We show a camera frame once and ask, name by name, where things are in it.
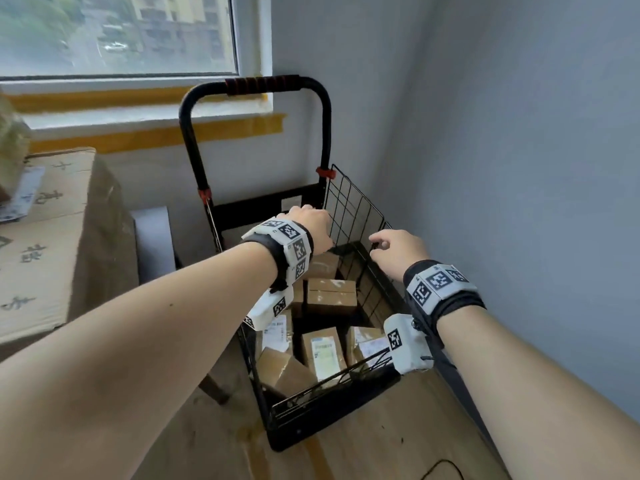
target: wall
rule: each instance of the wall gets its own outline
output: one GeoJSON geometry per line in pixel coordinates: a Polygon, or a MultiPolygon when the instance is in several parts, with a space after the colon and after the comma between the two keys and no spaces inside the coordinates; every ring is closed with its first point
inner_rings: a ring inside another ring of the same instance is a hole
{"type": "MultiPolygon", "coordinates": [[[[315,77],[333,104],[332,162],[371,188],[432,0],[272,0],[273,71],[315,77]]],[[[240,200],[316,181],[315,96],[276,94],[284,133],[204,143],[214,201],[240,200]]],[[[186,152],[176,146],[109,155],[132,209],[168,205],[180,257],[213,253],[186,152]]]]}
{"type": "Polygon", "coordinates": [[[376,202],[640,420],[640,0],[444,0],[376,202]]]}

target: cart handle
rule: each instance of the cart handle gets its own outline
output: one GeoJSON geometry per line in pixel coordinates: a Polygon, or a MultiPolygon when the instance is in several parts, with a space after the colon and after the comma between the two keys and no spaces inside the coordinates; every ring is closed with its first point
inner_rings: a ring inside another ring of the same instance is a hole
{"type": "Polygon", "coordinates": [[[246,94],[281,93],[287,91],[299,91],[300,89],[311,89],[322,102],[322,157],[320,167],[317,172],[320,175],[319,184],[326,189],[326,177],[331,178],[329,170],[329,153],[331,151],[331,100],[329,94],[322,84],[311,77],[301,77],[299,75],[277,75],[271,77],[237,77],[225,79],[224,82],[206,82],[194,88],[184,96],[180,103],[178,119],[184,145],[187,147],[191,167],[196,177],[198,193],[205,207],[212,206],[211,189],[207,182],[202,156],[198,148],[193,124],[191,123],[191,112],[196,103],[205,96],[216,94],[226,94],[228,96],[239,96],[246,94]]]}

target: cart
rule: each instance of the cart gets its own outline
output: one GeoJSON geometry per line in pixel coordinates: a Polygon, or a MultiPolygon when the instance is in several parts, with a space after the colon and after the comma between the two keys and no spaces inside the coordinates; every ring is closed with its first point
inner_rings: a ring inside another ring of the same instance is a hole
{"type": "MultiPolygon", "coordinates": [[[[329,167],[331,147],[331,101],[325,88],[316,80],[298,75],[227,79],[192,88],[180,105],[180,128],[198,185],[217,252],[225,249],[222,231],[254,225],[276,216],[283,199],[301,197],[301,203],[329,211],[330,235],[336,243],[332,252],[340,256],[339,277],[356,281],[358,309],[349,317],[314,315],[303,309],[303,319],[294,319],[294,332],[300,334],[336,326],[344,332],[349,326],[382,328],[384,320],[394,313],[407,313],[407,307],[388,277],[369,258],[368,236],[389,227],[382,213],[366,198],[336,165],[329,167]],[[323,147],[316,184],[224,205],[214,205],[207,183],[202,158],[191,124],[191,111],[204,96],[229,96],[276,93],[310,89],[323,106],[323,147]]],[[[344,333],[340,334],[343,350],[344,333]]],[[[244,361],[252,377],[252,387],[271,448],[283,451],[304,438],[326,428],[343,416],[380,395],[400,380],[391,363],[389,350],[331,376],[299,394],[284,400],[260,386],[255,364],[256,334],[242,324],[237,331],[244,361]],[[337,379],[330,388],[323,385],[337,379]]],[[[294,340],[294,355],[300,357],[301,341],[294,340]]]]}

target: person's left hand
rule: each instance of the person's left hand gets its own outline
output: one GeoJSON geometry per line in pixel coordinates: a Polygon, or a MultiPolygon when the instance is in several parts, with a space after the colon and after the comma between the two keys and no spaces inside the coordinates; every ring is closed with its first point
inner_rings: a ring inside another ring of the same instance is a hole
{"type": "Polygon", "coordinates": [[[288,213],[278,214],[278,218],[290,219],[306,227],[314,240],[314,256],[333,247],[333,241],[328,234],[331,217],[326,210],[314,209],[309,204],[302,206],[302,209],[294,205],[288,213]]]}

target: hand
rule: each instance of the hand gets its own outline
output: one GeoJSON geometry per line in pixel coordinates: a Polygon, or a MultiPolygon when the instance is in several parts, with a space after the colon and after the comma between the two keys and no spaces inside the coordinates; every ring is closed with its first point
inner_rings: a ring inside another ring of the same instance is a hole
{"type": "Polygon", "coordinates": [[[384,229],[369,236],[380,247],[371,251],[371,258],[389,277],[402,282],[404,272],[412,264],[429,258],[423,241],[405,230],[384,229]]]}
{"type": "Polygon", "coordinates": [[[290,219],[306,227],[314,240],[314,256],[333,247],[333,241],[328,234],[331,217],[326,210],[314,209],[309,204],[304,205],[302,209],[294,205],[288,214],[278,214],[278,218],[290,219]]]}

